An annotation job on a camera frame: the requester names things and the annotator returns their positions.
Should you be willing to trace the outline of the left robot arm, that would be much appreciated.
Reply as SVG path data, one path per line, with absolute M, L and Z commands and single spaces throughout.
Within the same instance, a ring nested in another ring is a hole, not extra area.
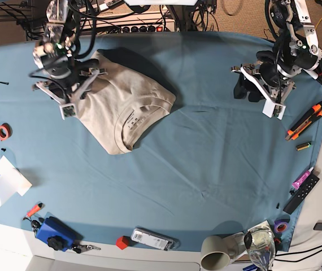
M 258 51 L 255 63 L 231 68 L 239 75 L 233 95 L 263 100 L 263 114 L 282 119 L 295 76 L 306 72 L 322 85 L 322 49 L 305 1 L 266 1 L 264 11 L 273 48 Z

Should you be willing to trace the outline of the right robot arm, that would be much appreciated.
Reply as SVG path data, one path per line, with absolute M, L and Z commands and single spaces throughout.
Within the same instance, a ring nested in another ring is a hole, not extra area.
M 51 1 L 42 40 L 33 50 L 38 69 L 29 74 L 41 90 L 59 105 L 63 119 L 77 117 L 77 104 L 91 84 L 106 74 L 98 59 L 87 59 L 97 35 L 96 9 L 91 1 Z

